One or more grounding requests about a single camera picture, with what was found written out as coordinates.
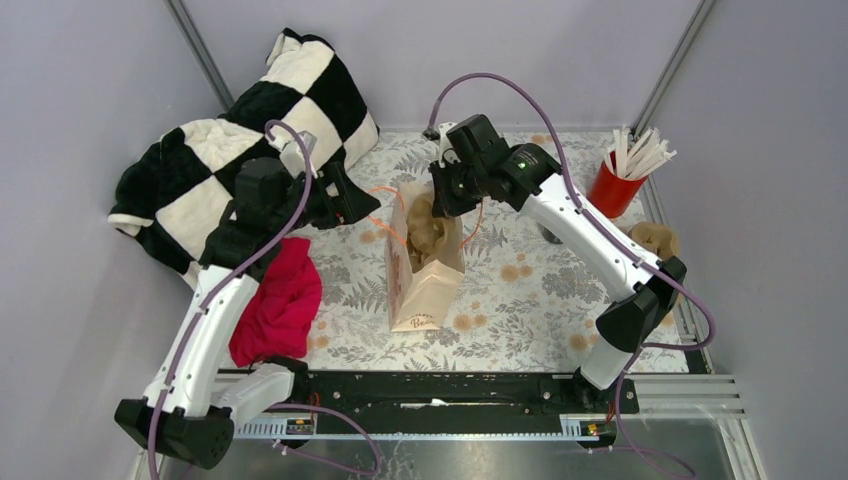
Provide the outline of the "single brown cup carrier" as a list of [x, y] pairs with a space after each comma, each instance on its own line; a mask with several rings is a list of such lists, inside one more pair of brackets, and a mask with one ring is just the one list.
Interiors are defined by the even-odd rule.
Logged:
[[434, 217], [434, 194], [415, 198], [406, 218], [407, 252], [413, 273], [435, 261], [445, 265], [456, 262], [457, 222], [454, 218]]

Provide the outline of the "peach paper bag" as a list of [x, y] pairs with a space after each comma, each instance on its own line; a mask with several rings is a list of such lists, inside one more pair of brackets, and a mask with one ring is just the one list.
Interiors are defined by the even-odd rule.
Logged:
[[387, 187], [395, 195], [387, 221], [372, 222], [387, 233], [385, 260], [387, 268], [389, 331], [392, 333], [439, 330], [447, 316], [459, 287], [465, 278], [464, 248], [472, 233], [457, 222], [456, 262], [445, 265], [435, 261], [413, 273], [407, 252], [406, 218], [413, 201], [433, 188], [418, 183]]

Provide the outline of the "black coffee cup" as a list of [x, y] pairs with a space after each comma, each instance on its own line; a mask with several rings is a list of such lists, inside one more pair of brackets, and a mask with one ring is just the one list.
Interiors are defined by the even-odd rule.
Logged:
[[563, 244], [562, 240], [559, 237], [557, 237], [551, 230], [549, 230], [548, 228], [543, 226], [541, 223], [538, 223], [537, 227], [538, 227], [539, 232], [541, 233], [543, 239], [545, 241], [547, 241], [548, 243], [554, 244], [554, 245], [562, 245]]

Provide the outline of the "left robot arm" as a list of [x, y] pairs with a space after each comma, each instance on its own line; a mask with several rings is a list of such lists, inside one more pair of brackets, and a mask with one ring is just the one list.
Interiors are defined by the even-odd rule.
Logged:
[[159, 373], [141, 398], [119, 402], [115, 422], [151, 456], [210, 470], [236, 431], [260, 413], [275, 404], [288, 411], [304, 407], [312, 393], [302, 361], [273, 356], [215, 394], [219, 365], [283, 236], [305, 226], [355, 224], [379, 206], [340, 164], [292, 176], [278, 159], [247, 161], [207, 239], [192, 302]]

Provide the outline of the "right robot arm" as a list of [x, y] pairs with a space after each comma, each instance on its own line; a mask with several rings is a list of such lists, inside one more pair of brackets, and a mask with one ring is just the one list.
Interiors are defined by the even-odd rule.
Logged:
[[573, 396], [597, 412], [646, 338], [673, 309], [687, 268], [642, 248], [577, 192], [566, 167], [535, 143], [509, 144], [487, 116], [427, 127], [439, 146], [430, 163], [436, 217], [459, 217], [485, 198], [509, 205], [550, 231], [593, 270], [610, 306], [596, 321], [599, 339], [575, 371]]

